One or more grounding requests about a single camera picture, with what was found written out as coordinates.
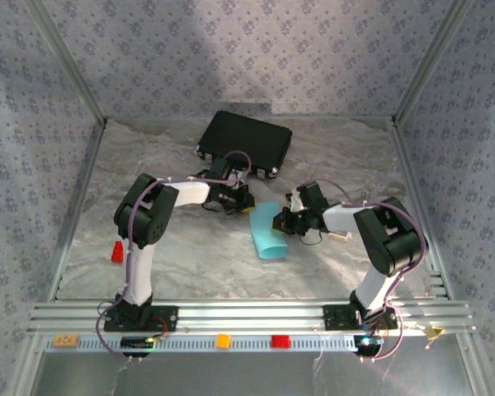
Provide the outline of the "aluminium corner post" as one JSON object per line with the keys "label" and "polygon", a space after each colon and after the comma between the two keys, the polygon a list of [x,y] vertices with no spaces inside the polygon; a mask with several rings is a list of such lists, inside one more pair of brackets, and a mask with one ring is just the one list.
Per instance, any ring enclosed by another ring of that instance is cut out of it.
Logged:
{"label": "aluminium corner post", "polygon": [[473,3],[474,0],[450,1],[392,115],[396,128],[403,125],[407,120]]}
{"label": "aluminium corner post", "polygon": [[100,124],[105,124],[105,116],[99,107],[90,87],[87,85],[78,64],[75,62],[68,46],[64,42],[58,27],[48,12],[42,0],[23,0],[31,15],[34,17],[42,35],[57,57],[61,67],[70,80],[73,88],[82,99],[92,117]]}

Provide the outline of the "black hard case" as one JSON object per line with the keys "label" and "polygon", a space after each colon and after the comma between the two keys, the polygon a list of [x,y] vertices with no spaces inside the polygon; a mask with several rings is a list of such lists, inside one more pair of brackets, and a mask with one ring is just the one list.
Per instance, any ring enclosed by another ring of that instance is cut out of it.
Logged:
{"label": "black hard case", "polygon": [[274,179],[280,173],[292,136],[287,127],[217,111],[197,143],[196,152],[209,163],[229,153],[236,168],[251,165],[252,175]]}

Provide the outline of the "right black controller board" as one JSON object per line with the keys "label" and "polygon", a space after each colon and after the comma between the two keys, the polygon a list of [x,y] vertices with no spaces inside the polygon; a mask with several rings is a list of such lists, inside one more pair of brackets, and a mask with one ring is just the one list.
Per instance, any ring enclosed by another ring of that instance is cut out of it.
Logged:
{"label": "right black controller board", "polygon": [[358,356],[376,357],[384,345],[384,339],[381,336],[354,336],[354,343]]}

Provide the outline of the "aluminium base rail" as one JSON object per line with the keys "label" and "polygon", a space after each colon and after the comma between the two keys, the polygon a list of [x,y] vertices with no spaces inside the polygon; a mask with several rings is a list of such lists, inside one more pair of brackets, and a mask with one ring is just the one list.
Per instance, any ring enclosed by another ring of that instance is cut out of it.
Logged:
{"label": "aluminium base rail", "polygon": [[[173,332],[188,334],[365,334],[374,330],[393,336],[422,337],[424,327],[444,328],[442,334],[472,333],[477,327],[469,305],[448,299],[396,299],[392,309],[397,315],[398,329],[377,326],[367,330],[327,331],[323,322],[323,306],[343,304],[326,300],[186,300],[160,301],[154,306],[177,306],[177,327]],[[103,329],[97,302],[38,304],[27,324],[29,333],[93,334]]]}

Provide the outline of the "black controller board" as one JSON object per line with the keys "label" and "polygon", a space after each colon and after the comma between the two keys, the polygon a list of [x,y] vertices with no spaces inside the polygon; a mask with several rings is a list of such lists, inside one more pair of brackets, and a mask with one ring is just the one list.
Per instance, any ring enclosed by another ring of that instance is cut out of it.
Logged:
{"label": "black controller board", "polygon": [[120,348],[123,349],[151,349],[154,347],[153,337],[122,337]]}
{"label": "black controller board", "polygon": [[358,356],[376,357],[384,345],[384,339],[381,336],[354,336],[354,343]]}

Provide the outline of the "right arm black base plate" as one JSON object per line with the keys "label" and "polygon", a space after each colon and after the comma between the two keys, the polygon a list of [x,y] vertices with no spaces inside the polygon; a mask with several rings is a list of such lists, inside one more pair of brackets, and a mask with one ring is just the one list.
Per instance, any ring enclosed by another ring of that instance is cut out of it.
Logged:
{"label": "right arm black base plate", "polygon": [[326,304],[323,306],[323,322],[327,331],[371,330],[380,328],[398,329],[397,315],[392,308],[376,313],[366,313],[356,304]]}

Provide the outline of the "light blue paper sheet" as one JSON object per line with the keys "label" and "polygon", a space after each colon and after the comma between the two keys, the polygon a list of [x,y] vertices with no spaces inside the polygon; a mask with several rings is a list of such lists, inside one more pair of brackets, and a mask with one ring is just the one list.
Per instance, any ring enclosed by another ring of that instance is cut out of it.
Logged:
{"label": "light blue paper sheet", "polygon": [[249,212],[250,229],[258,256],[263,260],[286,257],[287,243],[281,232],[272,228],[272,222],[281,212],[277,201],[261,202]]}

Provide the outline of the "aluminium side rail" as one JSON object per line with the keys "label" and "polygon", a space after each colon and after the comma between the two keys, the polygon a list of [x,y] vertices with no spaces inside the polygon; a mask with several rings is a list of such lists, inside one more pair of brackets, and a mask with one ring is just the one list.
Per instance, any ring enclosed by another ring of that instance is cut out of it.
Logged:
{"label": "aluminium side rail", "polygon": [[62,270],[66,257],[73,241],[73,235],[78,226],[78,220],[83,207],[83,202],[90,182],[92,169],[96,161],[101,139],[106,130],[107,118],[104,117],[94,124],[92,135],[87,142],[85,157],[81,162],[78,176],[73,184],[73,193],[68,202],[68,209],[64,216],[64,227],[59,232],[56,251],[52,256],[53,277],[49,284],[49,291],[45,302],[52,303],[57,299]]}
{"label": "aluminium side rail", "polygon": [[424,200],[420,187],[417,184],[414,166],[411,164],[407,145],[403,142],[403,134],[398,130],[396,124],[393,124],[392,136],[407,187],[408,199],[412,206],[414,219],[421,226],[424,236],[427,239],[428,253],[425,258],[425,267],[431,279],[430,295],[438,299],[453,300],[455,294],[447,276],[446,266],[441,255],[440,247],[437,244],[436,235],[432,230],[426,208],[424,207]]}

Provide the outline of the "left black controller board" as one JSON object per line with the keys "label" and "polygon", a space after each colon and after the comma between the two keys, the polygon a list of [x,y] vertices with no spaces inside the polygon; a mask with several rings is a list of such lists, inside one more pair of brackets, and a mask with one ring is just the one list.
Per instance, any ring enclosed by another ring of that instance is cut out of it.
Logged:
{"label": "left black controller board", "polygon": [[154,347],[153,337],[122,337],[120,348],[123,349],[151,349]]}

